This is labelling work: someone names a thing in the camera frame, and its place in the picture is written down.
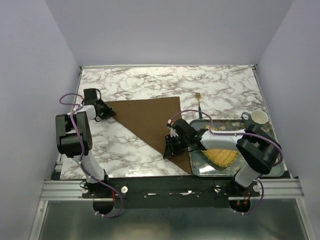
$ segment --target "metal frame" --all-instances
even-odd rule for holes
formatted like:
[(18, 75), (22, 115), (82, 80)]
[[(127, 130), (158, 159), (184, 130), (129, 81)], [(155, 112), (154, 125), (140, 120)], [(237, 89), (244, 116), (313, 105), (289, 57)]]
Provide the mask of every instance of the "metal frame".
[[(304, 193), (298, 179), (261, 179), (264, 187), (264, 199), (301, 199)], [(112, 198), (82, 198), (80, 180), (45, 181), (41, 201), (112, 201)], [(243, 197), (229, 197), (229, 200), (241, 200)]]

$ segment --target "white marble surface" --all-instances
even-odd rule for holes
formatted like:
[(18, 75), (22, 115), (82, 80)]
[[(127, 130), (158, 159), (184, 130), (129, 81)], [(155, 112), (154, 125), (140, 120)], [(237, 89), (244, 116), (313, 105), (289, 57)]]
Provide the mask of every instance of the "white marble surface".
[[(244, 111), (266, 110), (247, 65), (84, 69), (78, 93), (83, 94), (87, 88), (100, 89), (104, 101), (177, 96), (182, 110), (198, 109), (195, 92), (199, 92), (202, 111), (215, 119), (240, 119)], [(194, 112), (183, 113), (182, 117), (188, 121), (199, 118)], [(99, 123), (92, 120), (89, 125), (92, 152), (110, 177), (186, 174), (114, 119)], [(85, 177), (75, 162), (62, 159), (60, 179)]]

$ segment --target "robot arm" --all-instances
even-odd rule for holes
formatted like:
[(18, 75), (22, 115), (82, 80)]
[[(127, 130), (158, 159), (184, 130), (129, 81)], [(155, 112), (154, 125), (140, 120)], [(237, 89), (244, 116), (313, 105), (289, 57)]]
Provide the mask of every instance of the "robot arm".
[[(95, 176), (98, 180), (103, 181), (105, 178), (108, 178), (108, 176), (106, 175), (105, 170), (98, 164), (91, 151), (92, 137), (89, 121), (97, 121), (97, 117), (100, 119), (108, 119), (113, 117), (116, 113), (101, 99), (98, 99), (97, 90), (94, 88), (84, 90), (83, 103), (84, 106), (73, 114), (76, 126), (84, 143), (84, 156), (82, 157), (81, 163), (89, 173)], [(80, 164), (82, 149), (79, 138), (73, 128), (70, 113), (57, 115), (55, 117), (55, 129), (57, 148), (59, 152)], [(97, 182), (86, 173), (84, 174), (86, 176), (87, 183), (94, 184)]]
[[(247, 165), (242, 167), (231, 181), (231, 187), (238, 192), (245, 191), (260, 175), (269, 174), (280, 154), (275, 147), (280, 145), (256, 125), (239, 131), (214, 131), (213, 134), (204, 128), (196, 131), (183, 119), (178, 119), (172, 125), (168, 123), (168, 127), (172, 128), (173, 132), (165, 137), (164, 159), (180, 155), (187, 148), (239, 151)], [(247, 136), (246, 133), (261, 136), (273, 144), (254, 136)]]

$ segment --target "screw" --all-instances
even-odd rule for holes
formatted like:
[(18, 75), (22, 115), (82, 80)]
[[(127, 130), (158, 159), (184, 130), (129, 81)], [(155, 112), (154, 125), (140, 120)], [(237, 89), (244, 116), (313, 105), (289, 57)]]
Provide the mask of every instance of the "screw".
[(254, 185), (253, 186), (253, 191), (255, 191), (256, 193), (260, 191), (260, 187), (258, 185)]
[(123, 187), (121, 188), (121, 192), (122, 192), (123, 194), (126, 194), (126, 193), (128, 192), (127, 186), (123, 186)]

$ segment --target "white cup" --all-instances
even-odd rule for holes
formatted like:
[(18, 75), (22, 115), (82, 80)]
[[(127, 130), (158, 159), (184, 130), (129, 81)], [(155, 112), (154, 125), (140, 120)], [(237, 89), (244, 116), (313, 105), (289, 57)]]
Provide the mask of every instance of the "white cup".
[(269, 120), (268, 115), (261, 110), (254, 110), (250, 113), (247, 112), (243, 112), (241, 114), (241, 118), (243, 119), (243, 121), (245, 122), (245, 124), (248, 125), (258, 125), (258, 126), (262, 126), (264, 124), (266, 124)]

